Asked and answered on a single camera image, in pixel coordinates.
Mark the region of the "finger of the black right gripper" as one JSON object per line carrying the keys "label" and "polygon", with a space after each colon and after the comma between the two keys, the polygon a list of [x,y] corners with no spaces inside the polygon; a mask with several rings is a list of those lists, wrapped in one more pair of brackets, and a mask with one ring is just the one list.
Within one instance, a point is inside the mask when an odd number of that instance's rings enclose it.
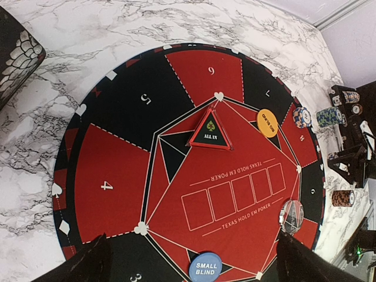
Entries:
{"label": "finger of the black right gripper", "polygon": [[367,164],[375,156],[375,135],[368,122],[358,115],[348,118],[347,129],[350,130],[353,145],[340,152],[330,153],[327,164],[349,184],[360,189],[366,182]]}

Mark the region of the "red brown chip stack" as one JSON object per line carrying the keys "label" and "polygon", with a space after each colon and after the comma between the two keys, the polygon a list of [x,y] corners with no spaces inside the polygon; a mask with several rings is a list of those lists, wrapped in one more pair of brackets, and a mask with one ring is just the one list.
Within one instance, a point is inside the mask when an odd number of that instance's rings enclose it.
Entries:
{"label": "red brown chip stack", "polygon": [[332,205],[335,207],[352,207],[355,202],[353,190],[337,190],[332,194]]}

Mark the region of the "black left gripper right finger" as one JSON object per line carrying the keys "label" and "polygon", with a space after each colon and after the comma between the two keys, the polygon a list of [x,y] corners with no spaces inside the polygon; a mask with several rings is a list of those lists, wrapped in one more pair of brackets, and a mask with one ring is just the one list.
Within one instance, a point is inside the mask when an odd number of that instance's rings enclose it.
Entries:
{"label": "black left gripper right finger", "polygon": [[280,281],[360,281],[328,263],[288,233],[279,236],[277,271]]}

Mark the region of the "triangular all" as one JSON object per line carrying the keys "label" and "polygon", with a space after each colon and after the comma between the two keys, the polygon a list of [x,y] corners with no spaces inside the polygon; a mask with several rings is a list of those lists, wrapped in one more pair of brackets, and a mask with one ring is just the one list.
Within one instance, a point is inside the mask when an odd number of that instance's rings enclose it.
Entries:
{"label": "triangular all", "polygon": [[233,150],[233,145],[214,106],[210,106],[206,110],[187,145],[190,147]]}

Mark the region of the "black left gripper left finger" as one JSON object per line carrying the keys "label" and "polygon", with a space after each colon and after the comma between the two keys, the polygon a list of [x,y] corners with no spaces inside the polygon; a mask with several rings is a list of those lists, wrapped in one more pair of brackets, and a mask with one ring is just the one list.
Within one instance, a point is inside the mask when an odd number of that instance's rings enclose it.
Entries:
{"label": "black left gripper left finger", "polygon": [[112,249],[106,235],[97,236],[60,266],[35,281],[109,281]]}

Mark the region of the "white blue poker chip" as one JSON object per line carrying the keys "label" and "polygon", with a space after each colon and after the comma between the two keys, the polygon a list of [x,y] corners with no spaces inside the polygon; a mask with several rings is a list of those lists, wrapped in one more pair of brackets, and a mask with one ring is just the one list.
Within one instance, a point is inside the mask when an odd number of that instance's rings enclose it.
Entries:
{"label": "white blue poker chip", "polygon": [[310,127],[312,124],[311,115],[305,107],[298,107],[293,111],[293,121],[300,129]]}

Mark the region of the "blue small blind button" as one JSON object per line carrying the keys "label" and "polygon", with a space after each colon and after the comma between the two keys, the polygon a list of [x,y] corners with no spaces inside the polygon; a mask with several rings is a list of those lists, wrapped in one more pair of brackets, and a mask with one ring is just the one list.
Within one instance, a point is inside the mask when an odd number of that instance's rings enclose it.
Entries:
{"label": "blue small blind button", "polygon": [[213,282],[222,271],[221,258],[212,252],[199,254],[189,266],[189,277],[192,282]]}

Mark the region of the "orange big blind button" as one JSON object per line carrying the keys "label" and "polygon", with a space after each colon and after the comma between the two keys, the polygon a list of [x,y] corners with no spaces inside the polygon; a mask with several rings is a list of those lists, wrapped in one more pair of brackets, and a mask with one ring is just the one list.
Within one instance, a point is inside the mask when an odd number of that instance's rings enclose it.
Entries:
{"label": "orange big blind button", "polygon": [[257,114],[257,126],[261,134],[267,138],[273,138],[278,132],[277,119],[268,109],[262,109]]}

